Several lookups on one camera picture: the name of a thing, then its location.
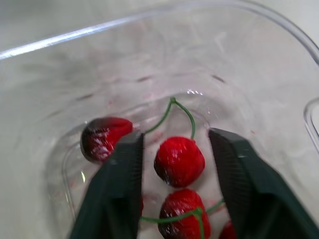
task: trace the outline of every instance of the red stain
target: red stain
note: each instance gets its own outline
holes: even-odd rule
[[[158,142],[159,139],[163,137],[163,135],[164,135],[163,132],[156,132],[156,133],[154,134],[154,137],[152,138],[152,143]]]
[[[148,93],[145,96],[143,96],[144,100],[147,100],[148,98],[150,98],[153,94],[152,93]]]
[[[213,207],[214,205],[217,204],[217,201],[216,201],[216,200],[207,200],[207,201],[208,201],[209,204],[211,205],[211,206],[209,206],[209,207]],[[214,211],[214,213],[218,213],[218,212],[222,211],[224,208],[225,208],[225,204],[222,204],[222,205],[220,205],[220,206]]]

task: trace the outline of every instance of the red cherry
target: red cherry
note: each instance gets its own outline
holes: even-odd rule
[[[231,221],[225,224],[223,231],[219,235],[219,239],[236,239],[236,233]]]
[[[210,224],[208,216],[200,196],[189,189],[170,194],[163,203],[160,210],[160,218],[179,216],[196,208],[202,208],[201,215],[205,239],[210,237]],[[173,223],[159,224],[159,232],[165,239],[200,239],[200,227],[195,216],[189,216]]]
[[[81,150],[90,161],[104,162],[114,150],[117,141],[133,131],[127,119],[105,117],[88,123],[81,135]]]
[[[205,159],[193,139],[174,136],[161,144],[154,161],[158,176],[175,188],[187,187],[205,168]]]

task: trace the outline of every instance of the clear plastic container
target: clear plastic container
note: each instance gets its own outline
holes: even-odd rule
[[[205,206],[221,198],[205,132],[212,126],[249,139],[319,222],[319,50],[271,10],[235,0],[169,5],[0,52],[0,59],[1,238],[66,238],[98,169],[79,148],[85,124],[115,115],[146,129],[171,96],[195,116],[206,168],[191,188]],[[172,191],[153,159],[176,134],[190,135],[178,109],[147,136],[146,216],[158,216]],[[225,210],[210,218],[212,238],[226,221]],[[139,237],[161,238],[146,224]]]

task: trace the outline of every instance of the cherry stem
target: cherry stem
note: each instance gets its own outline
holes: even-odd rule
[[[194,213],[195,213],[196,219],[198,220],[199,229],[200,229],[200,237],[201,239],[205,239],[203,218],[201,217],[201,215],[203,214],[203,210],[202,208],[197,208]]]
[[[148,218],[148,217],[141,217],[142,220],[150,222],[150,223],[158,223],[158,224],[162,224],[162,223],[173,223],[173,222],[177,222],[180,221],[184,218],[187,218],[189,216],[194,215],[196,209],[189,211],[187,213],[184,213],[182,215],[176,216],[176,217],[172,217],[172,218]]]
[[[207,208],[206,213],[209,214],[209,213],[215,212],[223,203],[224,203],[224,199],[219,200],[219,202],[216,203],[214,206]]]
[[[171,97],[170,100],[169,100],[169,104],[168,104],[168,107],[163,115],[163,117],[159,120],[159,122],[157,124],[155,124],[153,127],[149,128],[148,130],[145,131],[145,134],[147,133],[150,133],[152,131],[154,131],[156,128],[158,128],[164,121],[165,119],[167,118],[168,116],[168,113],[170,111],[170,108],[171,108],[171,105],[172,104],[175,104],[177,105],[178,107],[180,107],[189,117],[190,119],[190,122],[191,122],[191,136],[190,138],[191,139],[194,139],[194,136],[195,136],[195,130],[196,130],[196,126],[195,126],[195,120],[193,118],[193,116],[191,115],[191,113],[188,111],[188,109],[186,109],[181,103],[179,103],[178,101],[176,101],[176,98],[175,97]]]
[[[224,200],[221,199],[218,203],[216,203],[214,206],[208,208],[206,210],[206,213],[212,213],[216,211],[216,209],[224,203]],[[149,223],[157,223],[157,224],[162,224],[162,223],[173,223],[180,221],[184,218],[187,218],[189,216],[194,216],[194,215],[199,215],[202,214],[202,209],[201,208],[196,208],[195,210],[189,211],[187,213],[184,213],[182,215],[176,216],[176,217],[171,217],[171,218],[148,218],[148,217],[141,217],[142,220],[147,221]]]

